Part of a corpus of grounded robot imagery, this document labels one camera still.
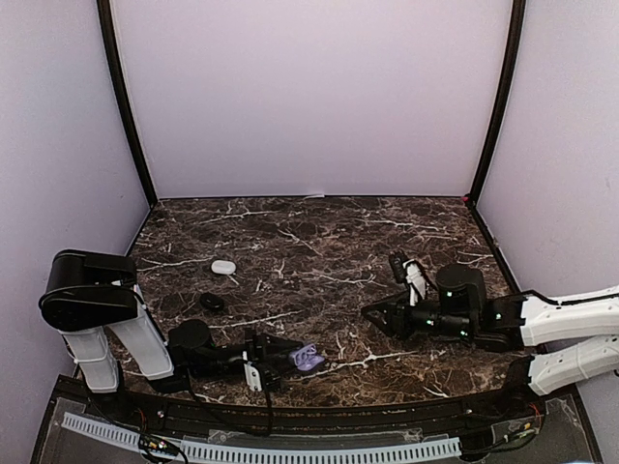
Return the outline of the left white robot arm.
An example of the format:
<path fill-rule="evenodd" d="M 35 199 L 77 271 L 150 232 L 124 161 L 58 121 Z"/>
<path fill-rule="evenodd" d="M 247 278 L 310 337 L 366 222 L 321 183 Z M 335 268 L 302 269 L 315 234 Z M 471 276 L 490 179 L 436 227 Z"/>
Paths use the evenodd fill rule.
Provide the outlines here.
<path fill-rule="evenodd" d="M 39 300 L 44 320 L 67 343 L 87 387 L 116 421 L 136 413 L 135 398 L 121 388 L 121 366 L 107 334 L 113 333 L 157 392 L 183 392 L 192 380 L 245 377 L 253 391 L 279 387 L 283 373 L 300 367 L 305 344 L 246 330 L 240 344 L 218 346 L 210 328 L 191 319 L 162 333 L 137 282 L 131 258 L 65 249 L 51 264 Z"/>

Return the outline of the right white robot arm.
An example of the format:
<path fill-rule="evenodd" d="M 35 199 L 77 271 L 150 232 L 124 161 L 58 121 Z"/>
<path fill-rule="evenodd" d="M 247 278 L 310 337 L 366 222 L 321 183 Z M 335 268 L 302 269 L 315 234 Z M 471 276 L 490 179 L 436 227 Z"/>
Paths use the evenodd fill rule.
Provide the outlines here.
<path fill-rule="evenodd" d="M 362 316 L 391 338 L 415 333 L 456 338 L 475 348 L 507 353 L 551 341 L 574 341 L 559 351 L 512 362 L 506 389 L 493 399 L 504 420 L 516 418 L 531 402 L 567 385 L 618 368 L 618 289 L 566 297 L 528 290 L 496 299 L 486 294 L 483 273 L 450 264 L 429 279 L 423 266 L 401 254 L 390 258 L 396 282 L 405 291 L 362 307 Z"/>

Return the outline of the purple round charging case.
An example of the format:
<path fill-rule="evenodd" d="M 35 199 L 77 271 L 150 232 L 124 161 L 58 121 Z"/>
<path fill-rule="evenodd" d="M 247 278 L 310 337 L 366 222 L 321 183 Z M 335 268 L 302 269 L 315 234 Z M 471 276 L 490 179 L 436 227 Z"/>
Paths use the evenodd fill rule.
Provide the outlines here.
<path fill-rule="evenodd" d="M 309 372 L 325 362 L 325 358 L 317 352 L 316 345 L 304 345 L 288 355 L 289 362 L 299 371 Z"/>

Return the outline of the black earbud charging case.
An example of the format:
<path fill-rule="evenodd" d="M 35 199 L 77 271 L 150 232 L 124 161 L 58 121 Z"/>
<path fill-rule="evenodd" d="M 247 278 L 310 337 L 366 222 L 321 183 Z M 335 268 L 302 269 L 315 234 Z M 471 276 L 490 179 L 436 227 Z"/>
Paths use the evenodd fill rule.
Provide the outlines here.
<path fill-rule="evenodd" d="M 221 312 L 225 310 L 225 301 L 212 293 L 203 293 L 199 297 L 200 305 L 207 311 Z"/>

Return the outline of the white earbud charging case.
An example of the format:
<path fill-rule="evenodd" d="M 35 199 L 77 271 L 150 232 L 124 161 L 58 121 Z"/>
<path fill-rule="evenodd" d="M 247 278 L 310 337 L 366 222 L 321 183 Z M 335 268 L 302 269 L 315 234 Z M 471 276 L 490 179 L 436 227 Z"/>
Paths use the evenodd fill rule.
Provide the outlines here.
<path fill-rule="evenodd" d="M 228 260 L 215 260 L 211 263 L 211 271 L 216 275 L 231 276 L 236 269 L 236 264 Z"/>

